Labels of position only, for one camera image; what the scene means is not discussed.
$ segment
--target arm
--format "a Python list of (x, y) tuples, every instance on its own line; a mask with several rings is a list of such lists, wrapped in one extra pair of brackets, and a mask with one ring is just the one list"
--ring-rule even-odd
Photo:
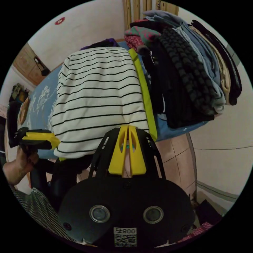
[(11, 186), (17, 185), (22, 178), (33, 170), (33, 165), (39, 160), (37, 153), (31, 154), (29, 157), (18, 147), (16, 159), (8, 162), (3, 166), (3, 172), (8, 183)]
[(55, 210), (40, 191), (33, 188), (31, 194), (27, 195), (14, 188), (14, 185), (18, 184), (28, 172), (33, 170), (33, 165), (36, 164), (37, 161), (37, 153), (27, 157), (22, 149), (18, 147), (16, 159), (3, 166), (3, 172), (11, 190), (25, 211), (39, 225), (58, 236), (74, 241), (67, 236), (58, 220)]

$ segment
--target beige cloth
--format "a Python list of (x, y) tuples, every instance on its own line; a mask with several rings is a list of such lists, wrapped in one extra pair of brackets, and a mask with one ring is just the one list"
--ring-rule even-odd
[(230, 81), (230, 74), (229, 74), (226, 63), (224, 62), (217, 48), (198, 29), (196, 29), (194, 26), (190, 26), (190, 29), (198, 33), (210, 45), (211, 49), (213, 50), (214, 55), (216, 56), (218, 60), (220, 76), (221, 76), (221, 86), (225, 95), (226, 105), (230, 105), (229, 92), (230, 92), (231, 81)]

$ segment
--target white wall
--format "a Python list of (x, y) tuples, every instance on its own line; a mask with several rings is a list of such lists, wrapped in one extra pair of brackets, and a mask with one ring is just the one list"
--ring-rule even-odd
[[(201, 18), (179, 8), (186, 22), (202, 23), (223, 44), (227, 41)], [(223, 115), (190, 133), (196, 155), (197, 180), (221, 191), (239, 195), (253, 164), (253, 89), (242, 63), (237, 66), (242, 93), (237, 105), (226, 106)], [(214, 202), (226, 209), (233, 203), (209, 193)]]
[[(55, 25), (62, 17), (65, 20)], [(120, 0), (95, 0), (74, 7), (45, 24), (28, 44), (53, 70), (71, 53), (106, 38), (124, 38), (124, 10)]]
[(15, 84), (20, 83), (30, 91), (34, 91), (35, 87), (30, 81), (28, 81), (23, 75), (21, 75), (14, 66), (11, 66), (0, 92), (0, 104), (8, 106), (11, 96), (12, 88)]

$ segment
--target wooden cabinet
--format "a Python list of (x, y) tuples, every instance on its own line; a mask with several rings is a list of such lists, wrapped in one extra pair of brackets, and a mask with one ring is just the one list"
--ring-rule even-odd
[(37, 66), (34, 57), (37, 57), (28, 43), (21, 49), (15, 60), (13, 66), (34, 85), (39, 85), (45, 78), (41, 75), (42, 66)]

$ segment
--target floor tile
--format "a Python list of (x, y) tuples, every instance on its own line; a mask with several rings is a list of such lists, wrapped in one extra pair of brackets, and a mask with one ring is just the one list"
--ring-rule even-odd
[(170, 139), (156, 142), (156, 146), (161, 154), (163, 163), (175, 157), (175, 153)]
[(130, 177), (130, 160), (129, 160), (129, 149), (126, 150), (126, 158), (125, 158), (125, 170), (123, 177)]
[(88, 169), (83, 170), (82, 173), (80, 174), (81, 179), (82, 180), (87, 179), (89, 176), (89, 172), (90, 172), (90, 170), (88, 170)]
[(186, 192), (186, 194), (189, 196), (189, 194), (191, 195), (191, 199), (193, 199), (193, 194), (196, 191), (196, 186), (195, 186), (195, 182), (192, 183), (190, 186), (188, 186), (186, 189), (184, 189), (184, 191)]
[[(164, 168), (166, 179), (177, 184), (178, 186), (181, 186), (180, 175), (178, 171), (176, 158), (173, 157), (169, 161), (165, 162), (163, 164), (163, 168)], [(159, 174), (159, 177), (161, 178), (159, 166), (158, 166), (158, 174)]]
[(52, 180), (52, 174), (46, 173), (46, 176), (47, 176), (47, 182)]
[(77, 175), (77, 176), (76, 176), (76, 182), (79, 183), (80, 181), (82, 181), (82, 178), (81, 178), (80, 175)]
[(189, 148), (189, 142), (186, 134), (172, 138), (171, 142), (176, 156)]
[(192, 154), (190, 148), (176, 156), (176, 160), (180, 173), (181, 187), (183, 189), (186, 189), (195, 181)]

